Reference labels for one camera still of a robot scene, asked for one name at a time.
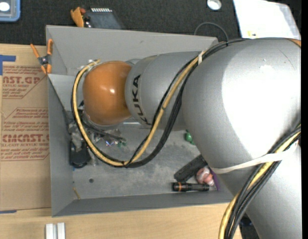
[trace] orange cap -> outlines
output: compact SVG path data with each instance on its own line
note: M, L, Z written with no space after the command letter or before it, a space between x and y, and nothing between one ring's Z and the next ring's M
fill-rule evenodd
M114 125L131 117L124 94L131 68L123 61L111 61L87 74L83 82L84 111L92 122Z

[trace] gray sheet metal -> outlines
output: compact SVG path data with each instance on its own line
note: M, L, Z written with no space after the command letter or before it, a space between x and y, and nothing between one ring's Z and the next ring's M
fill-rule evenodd
M48 80L50 170L52 215L57 214L74 199L72 167L69 164L69 142L63 107Z
M203 194L178 194L170 190L173 173L199 155L197 148L183 139L184 131L172 133L161 153L141 168L118 169L101 161L97 166L87 165L83 169L73 169L68 164L68 117L64 114L70 114L73 76L80 66L95 58L127 61L167 52L203 50L216 44L216 38L48 26L49 38L54 41L52 74L49 75L53 216L223 203L231 199L231 193L223 184L220 191ZM106 147L104 142L99 146L114 157L128 159L148 129L131 120L120 125L120 129L128 139L126 147ZM158 138L159 135L155 136L145 155L154 148Z
M53 74L75 75L89 59L127 61L179 51L197 51L218 43L215 37L151 33L141 31L46 27L46 38L54 41Z

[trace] orange clip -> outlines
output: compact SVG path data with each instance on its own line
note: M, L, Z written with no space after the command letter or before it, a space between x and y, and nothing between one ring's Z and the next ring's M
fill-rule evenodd
M50 65L50 57L52 56L52 46L53 46L53 40L49 39L47 44L47 55L44 57L40 57L38 50L35 48L33 44L30 44L35 57L39 60L41 69L45 74L50 74L52 71L52 66Z

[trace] cable bundle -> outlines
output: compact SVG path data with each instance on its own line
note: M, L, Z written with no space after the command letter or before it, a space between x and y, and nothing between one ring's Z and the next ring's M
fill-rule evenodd
M96 66L97 64L100 63L100 60L96 60L94 62L89 63L88 65L86 65L76 76L75 81L74 81L74 85L73 85L73 89L72 89L72 98L71 98L71 105L72 105L72 112L73 112L73 116L75 118L75 121L77 123L77 126L84 138L84 140L87 142L87 146L88 148L99 158L101 159L103 162L105 162L108 165L114 166L114 167L126 167L126 168L135 168L135 167L140 167L142 165L147 164L149 161L151 161L153 158L155 158L155 156L160 152L160 150L162 149L162 147L164 146L164 144L167 141L167 138L172 130L172 127L176 121L177 118L177 114L180 110L181 107L181 97L182 97L182 93L185 87L185 84L190 76L190 74L194 71L194 69L197 67L200 58L205 59L206 57L212 55L213 53L217 52L220 49L223 49L225 47L227 47L229 44L232 43L236 43L236 42L240 42L243 41L243 39L235 39L235 40L231 40L231 41L226 41L226 42L221 42L215 46L213 46L212 48L210 48L209 50L203 51L200 56L197 56L196 58L194 58L192 61L190 61L188 64L186 64L184 66L184 68L182 68L175 76L175 78L172 80L170 86L168 87L167 91L165 92L153 119L153 124L150 130L150 133L145 137L145 139L140 143L140 145L138 146L138 148L135 150L135 152L133 153L132 157L130 158L130 160L126 160L126 161L122 161L122 160L117 160L114 159L112 157L110 157L109 155L105 154L104 152L102 152L89 138L89 136L87 135L79 113L78 113L78 109L77 109L77 88L79 85L80 80L82 79L83 75L90 70L91 68L93 68L94 66ZM154 136L154 133L157 130L157 127L159 125L159 122L162 118L162 115L167 107L167 105L169 104L171 97L174 95L174 93L176 92L177 88L180 87L180 90L178 92L176 101L173 105L173 109L171 111L170 117L168 119L168 122L166 124L166 127L164 129L164 132L156 146L156 148L154 149L154 151L147 156L146 158L144 158L141 161L136 162L145 152L146 148L148 147L151 139Z
M287 150L301 137L301 124L288 135L280 139L268 153L278 153ZM247 207L272 176L281 161L267 162L255 169L243 188L229 203L219 230L219 239L232 239Z

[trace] white strap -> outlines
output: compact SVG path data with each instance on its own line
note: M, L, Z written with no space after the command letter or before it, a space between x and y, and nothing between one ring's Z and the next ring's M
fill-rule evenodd
M237 170L237 169L251 167L251 166L255 166L255 165L258 165L258 164L262 164L262 163L280 161L280 160L292 155L293 152L295 151L296 147L297 147L297 142L295 142L287 150L282 151L282 152L266 154L264 156L261 156L259 158L255 158L255 159L250 160L248 162L245 162L245 163L242 163L242 164L239 164L239 165L234 165L234 166L227 167L227 168L212 168L211 167L210 169L212 169L213 172L216 173L216 174L223 174L223 173L229 173L229 172Z

